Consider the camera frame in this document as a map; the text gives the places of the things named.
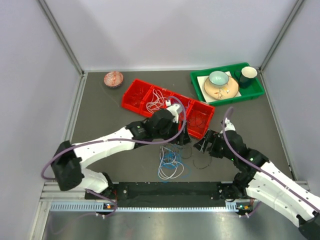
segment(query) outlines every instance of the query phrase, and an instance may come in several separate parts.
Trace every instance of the red plastic tray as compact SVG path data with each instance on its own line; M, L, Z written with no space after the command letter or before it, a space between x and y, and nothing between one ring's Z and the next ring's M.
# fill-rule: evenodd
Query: red plastic tray
M197 139L204 137L215 113L215 107L198 100L183 96L140 79L135 79L124 93L121 106L144 117L151 117L152 113L148 112L146 104L153 98L153 89L161 91L166 98L169 96L178 98L185 109L187 109L186 119L189 135Z

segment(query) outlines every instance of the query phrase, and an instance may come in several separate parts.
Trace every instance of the green plastic bin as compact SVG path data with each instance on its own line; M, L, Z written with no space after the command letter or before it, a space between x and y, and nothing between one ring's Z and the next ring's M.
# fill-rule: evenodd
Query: green plastic bin
M190 73L191 77L191 82L194 86L194 89L196 91L196 94L198 96L198 99L202 102L206 102L205 98L200 90L200 86L197 80L197 77L202 77L202 76L208 76L210 73L214 71L222 71L222 72L230 72L231 76L235 78L235 71L236 70L241 70L244 67L250 66L247 62L243 63L238 63L238 64L233 64L233 65L228 65L228 66L220 66L220 67L215 67L215 68L210 68L210 69L205 69L205 70L199 70L199 71L192 71ZM237 103L237 102L242 102L246 100L251 100L251 99L256 99L257 97L265 94L265 89L261 85L260 81L258 80L257 77L254 78L252 84L247 87L246 89L239 89L241 96L229 98L229 99L224 99L224 100L217 100L217 101L212 101L212 102L207 102L207 104L212 105L212 106L220 106L224 104L232 104L232 103Z

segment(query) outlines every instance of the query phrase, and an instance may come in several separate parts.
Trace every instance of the cable connector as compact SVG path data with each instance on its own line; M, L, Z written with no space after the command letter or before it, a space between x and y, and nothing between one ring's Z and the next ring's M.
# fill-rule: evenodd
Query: cable connector
M165 105L166 105L167 107L170 107L170 106L171 106L171 101L170 101L170 100L166 100L166 101L165 101Z

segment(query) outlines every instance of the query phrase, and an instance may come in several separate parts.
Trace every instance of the white panel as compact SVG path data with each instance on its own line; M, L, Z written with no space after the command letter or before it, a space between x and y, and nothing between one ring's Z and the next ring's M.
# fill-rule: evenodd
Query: white panel
M290 161L320 195L320 1L307 0L265 70Z
M295 0L46 0L85 70L260 66Z
M0 23L0 238L22 240L79 76L35 0L2 1Z

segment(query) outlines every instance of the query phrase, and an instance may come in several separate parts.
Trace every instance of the light blue bowl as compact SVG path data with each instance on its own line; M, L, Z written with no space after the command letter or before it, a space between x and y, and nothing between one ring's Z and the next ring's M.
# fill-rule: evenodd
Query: light blue bowl
M216 87L222 88L229 82L229 76L223 71L213 71L209 75L209 81Z

